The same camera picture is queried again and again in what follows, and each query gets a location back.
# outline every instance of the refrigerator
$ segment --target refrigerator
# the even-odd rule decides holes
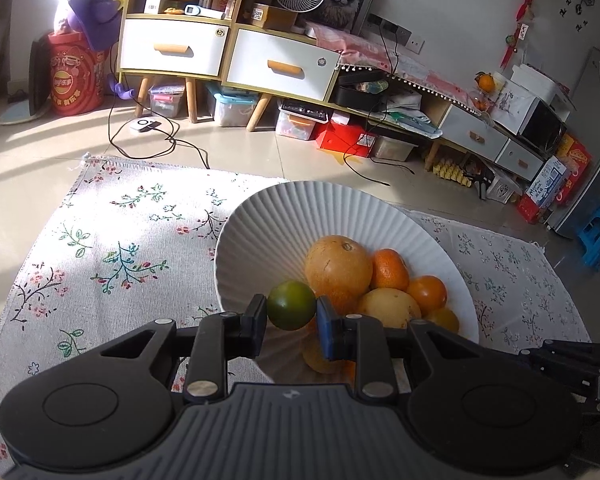
[[[567,120],[568,131],[584,144],[592,159],[570,202],[555,207],[547,220],[550,228],[566,238],[575,238],[600,207],[600,50],[594,48],[589,54],[571,100],[576,111]]]

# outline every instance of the white drawer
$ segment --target white drawer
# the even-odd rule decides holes
[[[125,20],[120,68],[218,75],[228,31],[229,27],[211,23]],[[168,52],[170,46],[184,53]]]
[[[542,168],[542,160],[513,139],[507,141],[495,163],[529,181]]]
[[[456,106],[449,108],[440,129],[444,139],[491,161],[496,159],[507,142],[506,136]]]
[[[331,50],[242,28],[226,82],[322,101],[339,58]],[[286,66],[276,69],[276,63]]]

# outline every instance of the tiled floor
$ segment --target tiled floor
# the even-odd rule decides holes
[[[0,113],[4,107],[0,102]],[[70,118],[48,114],[32,123],[0,126],[0,312],[33,241],[74,182],[80,158],[86,152],[119,155],[107,139],[108,112],[103,107]],[[131,117],[131,108],[116,108],[111,133]],[[360,173],[390,184],[385,186],[357,176],[341,157],[317,150],[314,143],[279,137],[271,129],[247,134],[243,128],[218,128],[213,122],[194,125],[183,120],[180,124],[178,138],[206,150],[214,169],[291,180],[329,180],[409,208],[539,243],[546,247],[548,259],[573,296],[592,339],[600,341],[600,275],[582,266],[576,242],[526,224],[512,206],[478,200],[473,189],[425,173],[419,160],[409,163],[415,172],[412,175],[369,159],[349,159]],[[125,127],[116,142],[130,156],[142,157],[168,148],[162,137],[155,132],[132,133]],[[202,166],[196,150],[186,147],[177,147],[158,160]]]

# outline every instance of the microwave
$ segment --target microwave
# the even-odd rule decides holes
[[[566,131],[549,105],[511,81],[502,88],[491,119],[544,156],[551,156]]]

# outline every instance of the ribbed white bowl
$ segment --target ribbed white bowl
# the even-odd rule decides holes
[[[216,249],[216,291],[223,310],[242,313],[254,294],[285,280],[303,280],[309,247],[327,235],[343,235],[370,253],[398,251],[412,276],[433,274],[446,285],[448,307],[460,335],[478,342],[474,303],[464,279],[438,243],[405,213],[367,193],[329,182],[284,182],[242,202],[229,216]],[[258,366],[274,382],[341,382],[312,371],[300,353],[306,331],[269,324]]]

